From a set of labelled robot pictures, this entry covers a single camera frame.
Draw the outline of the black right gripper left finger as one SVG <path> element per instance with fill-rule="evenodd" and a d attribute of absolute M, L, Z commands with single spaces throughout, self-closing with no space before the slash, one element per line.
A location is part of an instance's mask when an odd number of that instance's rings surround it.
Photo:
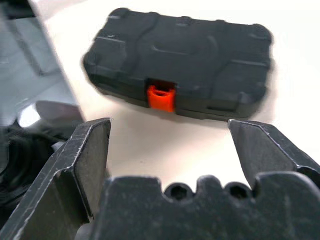
<path fill-rule="evenodd" d="M 107 177 L 110 131 L 110 118 L 78 125 L 39 172 L 0 238 L 73 240 L 98 211 Z"/>

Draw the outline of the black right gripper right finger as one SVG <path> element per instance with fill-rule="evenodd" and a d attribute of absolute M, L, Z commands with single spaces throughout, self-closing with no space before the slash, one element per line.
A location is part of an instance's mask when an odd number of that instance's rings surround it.
<path fill-rule="evenodd" d="M 297 172 L 320 186 L 320 165 L 275 126 L 230 119 L 228 129 L 242 171 L 251 187 L 257 174 L 264 172 Z"/>

